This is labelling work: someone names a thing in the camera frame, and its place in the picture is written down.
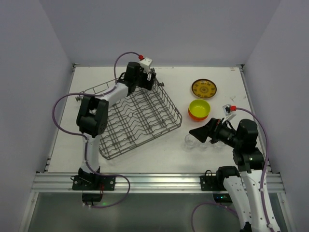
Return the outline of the clear glass cup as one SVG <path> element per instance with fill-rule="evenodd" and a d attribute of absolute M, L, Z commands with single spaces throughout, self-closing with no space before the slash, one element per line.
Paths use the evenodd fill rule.
<path fill-rule="evenodd" d="M 223 142 L 216 142 L 212 144 L 212 146 L 216 150 L 222 150 L 225 147 L 225 144 Z"/>
<path fill-rule="evenodd" d="M 198 148 L 200 150 L 205 150 L 205 149 L 208 149 L 209 147 L 210 147 L 210 143 L 207 141 L 204 143 L 201 143 L 201 142 L 198 143 Z"/>
<path fill-rule="evenodd" d="M 198 140 L 194 136 L 188 134 L 185 136 L 184 142 L 187 149 L 193 149 L 197 146 Z"/>

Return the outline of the orange bowl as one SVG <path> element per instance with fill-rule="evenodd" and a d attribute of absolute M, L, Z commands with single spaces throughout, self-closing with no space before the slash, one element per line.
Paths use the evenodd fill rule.
<path fill-rule="evenodd" d="M 209 116 L 210 111 L 204 108 L 194 108 L 188 109 L 188 114 L 195 121 L 203 121 Z"/>

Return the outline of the lime green bowl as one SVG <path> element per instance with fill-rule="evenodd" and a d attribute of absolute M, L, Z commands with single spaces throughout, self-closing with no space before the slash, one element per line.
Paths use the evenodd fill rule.
<path fill-rule="evenodd" d="M 190 105 L 189 105 L 189 108 L 188 109 L 191 109 L 193 110 L 194 108 L 204 108 L 204 109 L 208 109 L 209 111 L 211 111 L 211 106 L 210 104 L 203 100 L 203 99 L 196 99 L 196 100 L 193 100 Z"/>

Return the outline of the grey wire dish rack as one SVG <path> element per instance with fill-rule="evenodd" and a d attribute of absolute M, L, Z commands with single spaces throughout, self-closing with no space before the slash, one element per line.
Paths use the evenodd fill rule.
<path fill-rule="evenodd" d="M 182 120 L 162 82 L 155 80 L 151 90 L 137 87 L 109 108 L 107 127 L 98 140 L 99 154 L 114 159 L 179 128 Z"/>

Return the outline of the yellow patterned plate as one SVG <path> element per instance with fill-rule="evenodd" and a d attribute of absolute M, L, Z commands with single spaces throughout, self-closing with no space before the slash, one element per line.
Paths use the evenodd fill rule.
<path fill-rule="evenodd" d="M 217 93 L 217 86 L 209 79 L 198 79 L 191 85 L 191 91 L 198 98 L 209 99 Z"/>

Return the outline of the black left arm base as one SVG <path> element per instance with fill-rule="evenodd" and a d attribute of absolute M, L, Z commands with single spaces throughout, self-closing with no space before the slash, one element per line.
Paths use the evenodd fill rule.
<path fill-rule="evenodd" d="M 72 190 L 99 192 L 82 194 L 82 202 L 94 206 L 95 203 L 99 203 L 102 200 L 104 191 L 114 191 L 116 176 L 86 173 L 80 168 L 78 174 L 71 176 L 70 179 L 72 180 Z"/>

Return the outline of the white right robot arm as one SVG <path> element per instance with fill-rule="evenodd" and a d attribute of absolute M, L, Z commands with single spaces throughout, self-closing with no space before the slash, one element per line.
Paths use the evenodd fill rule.
<path fill-rule="evenodd" d="M 265 174 L 265 159 L 257 148 L 257 124 L 242 119 L 237 129 L 229 128 L 229 121 L 211 118 L 189 134 L 204 143 L 222 142 L 233 150 L 235 166 L 222 166 L 216 171 L 216 184 L 225 189 L 235 207 L 243 232 L 279 232 L 273 213 Z"/>

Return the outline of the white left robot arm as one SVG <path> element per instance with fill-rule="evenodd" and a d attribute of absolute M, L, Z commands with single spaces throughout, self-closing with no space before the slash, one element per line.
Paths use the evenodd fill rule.
<path fill-rule="evenodd" d="M 108 123 L 109 108 L 121 99 L 131 95 L 137 87 L 151 90 L 156 73 L 151 68 L 153 60 L 144 58 L 139 62 L 129 62 L 124 74 L 116 79 L 114 87 L 101 95 L 84 95 L 77 115 L 76 124 L 84 136 L 83 163 L 78 175 L 91 180 L 99 174 L 99 141 Z"/>

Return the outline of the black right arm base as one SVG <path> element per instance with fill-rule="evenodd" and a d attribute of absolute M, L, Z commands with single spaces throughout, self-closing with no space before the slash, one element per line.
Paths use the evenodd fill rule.
<path fill-rule="evenodd" d="M 232 176 L 240 177 L 239 172 L 234 166 L 219 167 L 216 174 L 211 170 L 207 170 L 200 178 L 200 186 L 202 191 L 226 191 L 223 186 L 224 179 Z M 232 203 L 228 193 L 214 193 L 213 199 L 216 203 Z"/>

